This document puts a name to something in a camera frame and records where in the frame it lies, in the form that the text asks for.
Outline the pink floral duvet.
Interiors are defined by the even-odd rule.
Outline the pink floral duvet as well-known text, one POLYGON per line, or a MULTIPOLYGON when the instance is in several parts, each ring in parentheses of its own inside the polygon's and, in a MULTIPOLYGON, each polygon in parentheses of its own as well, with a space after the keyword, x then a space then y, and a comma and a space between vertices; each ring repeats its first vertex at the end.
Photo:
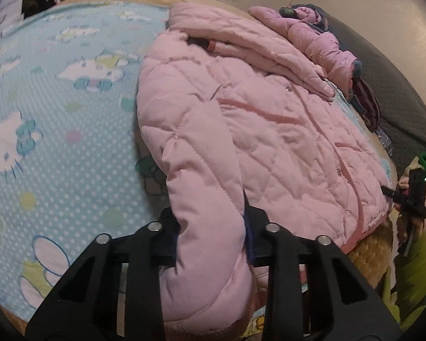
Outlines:
POLYGON ((324 68, 328 80, 347 99, 351 98, 353 80, 361 76, 362 63, 343 48, 319 8, 312 4, 300 4, 283 6, 276 11, 264 6, 252 6, 248 13, 324 68))

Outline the striped dark garment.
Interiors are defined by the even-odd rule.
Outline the striped dark garment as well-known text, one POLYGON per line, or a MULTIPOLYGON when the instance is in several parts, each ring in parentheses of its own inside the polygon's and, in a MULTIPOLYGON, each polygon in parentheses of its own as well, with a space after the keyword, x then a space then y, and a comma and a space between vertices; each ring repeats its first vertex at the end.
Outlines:
POLYGON ((381 122, 381 109, 372 87, 362 78, 352 80, 350 103, 361 116, 370 132, 375 132, 381 122))

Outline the pink quilted jacket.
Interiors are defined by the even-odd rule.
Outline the pink quilted jacket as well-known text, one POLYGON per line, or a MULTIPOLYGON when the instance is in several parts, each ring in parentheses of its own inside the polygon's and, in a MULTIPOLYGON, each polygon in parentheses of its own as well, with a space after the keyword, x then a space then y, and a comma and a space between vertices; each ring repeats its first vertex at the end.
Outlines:
POLYGON ((345 253, 385 221, 389 178, 340 91, 251 15, 171 7, 137 91, 141 136, 181 227, 175 266, 160 275, 170 340, 232 340, 247 327, 268 270, 248 263, 246 203, 345 253))

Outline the grey quilted headboard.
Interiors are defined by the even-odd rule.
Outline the grey quilted headboard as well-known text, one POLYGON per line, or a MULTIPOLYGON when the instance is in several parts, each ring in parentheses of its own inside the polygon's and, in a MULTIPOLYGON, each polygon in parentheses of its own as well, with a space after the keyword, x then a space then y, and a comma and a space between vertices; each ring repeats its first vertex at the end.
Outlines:
POLYGON ((426 152, 426 105, 406 77, 372 43, 332 15, 325 16, 339 42, 362 62, 362 77, 380 105, 380 127, 392 141, 392 160, 402 173, 414 157, 426 152))

